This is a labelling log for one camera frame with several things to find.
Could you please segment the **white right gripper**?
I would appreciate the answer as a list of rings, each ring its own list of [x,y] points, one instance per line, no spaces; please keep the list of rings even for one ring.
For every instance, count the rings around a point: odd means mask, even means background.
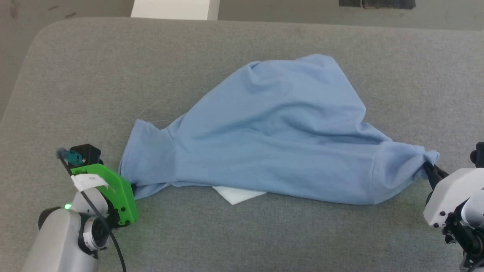
[[[432,227],[446,226],[450,213],[465,203],[464,222],[472,227],[483,223],[483,177],[482,168],[461,168],[448,174],[430,162],[423,164],[423,169],[433,190],[425,206],[423,216]]]

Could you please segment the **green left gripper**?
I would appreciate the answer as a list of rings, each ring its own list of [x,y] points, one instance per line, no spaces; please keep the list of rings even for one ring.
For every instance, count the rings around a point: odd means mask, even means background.
[[[97,189],[107,202],[107,222],[112,228],[125,227],[138,220],[131,184],[117,172],[101,164],[71,169],[71,179],[79,192]]]

